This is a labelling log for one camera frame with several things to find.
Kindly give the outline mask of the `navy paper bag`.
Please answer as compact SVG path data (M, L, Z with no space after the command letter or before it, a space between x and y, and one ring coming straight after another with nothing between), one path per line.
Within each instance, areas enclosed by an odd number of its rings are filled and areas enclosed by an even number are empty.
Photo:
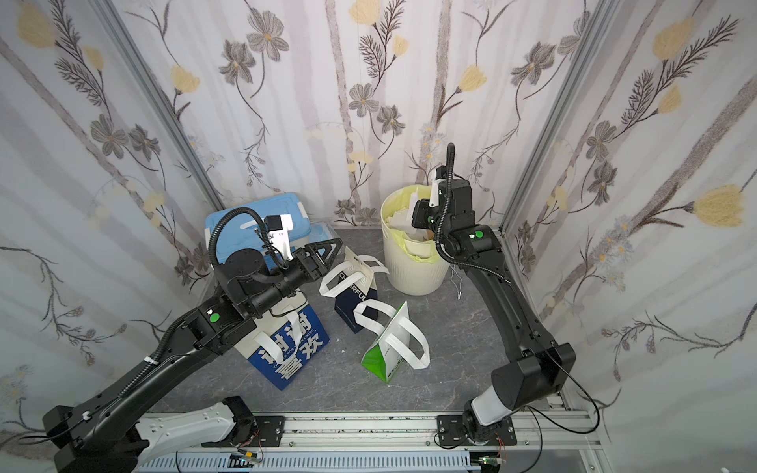
M344 260L321 279L319 293L334 299L336 313L353 333L359 333L363 327L356 323L354 309L366 300L379 299L375 276L388 273L378 258L344 248Z
M302 291L256 321L235 349L280 391L328 345L330 338Z

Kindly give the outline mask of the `green white paper bag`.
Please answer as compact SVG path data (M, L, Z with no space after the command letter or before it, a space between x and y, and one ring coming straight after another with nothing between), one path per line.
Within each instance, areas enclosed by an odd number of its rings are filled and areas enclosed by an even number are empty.
M386 324L366 317L367 309L375 309L388 318ZM361 366L385 384L390 384L401 362L412 370L425 370L430 366L430 345L426 335L410 319L408 303L398 309L391 305L366 300L353 311L356 323L377 335L361 360Z

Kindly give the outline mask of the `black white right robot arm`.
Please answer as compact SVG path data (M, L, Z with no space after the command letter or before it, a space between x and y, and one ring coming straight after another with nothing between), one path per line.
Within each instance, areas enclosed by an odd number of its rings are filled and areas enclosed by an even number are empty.
M434 235L437 253L459 266L483 299L502 339L508 360L491 374L490 386L462 414L469 441L494 438L507 418L558 393L577 360L574 348L560 344L539 320L508 270L494 231L476 221L472 188L455 174L455 145L436 171L430 197L413 208L411 225Z

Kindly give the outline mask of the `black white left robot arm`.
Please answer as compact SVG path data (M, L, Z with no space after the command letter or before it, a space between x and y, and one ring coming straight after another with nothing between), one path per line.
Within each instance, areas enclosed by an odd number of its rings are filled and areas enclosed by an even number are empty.
M258 327L264 313L325 278L341 238L290 251L280 216L261 218L250 207L228 211L211 231L208 255L218 283L213 296L177 318L156 349L98 395L77 406L58 405L43 431L18 445L51 443L59 472L132 472L171 451L201 443L232 445L254 430L254 414L239 397L151 427L144 415L189 376L211 364Z

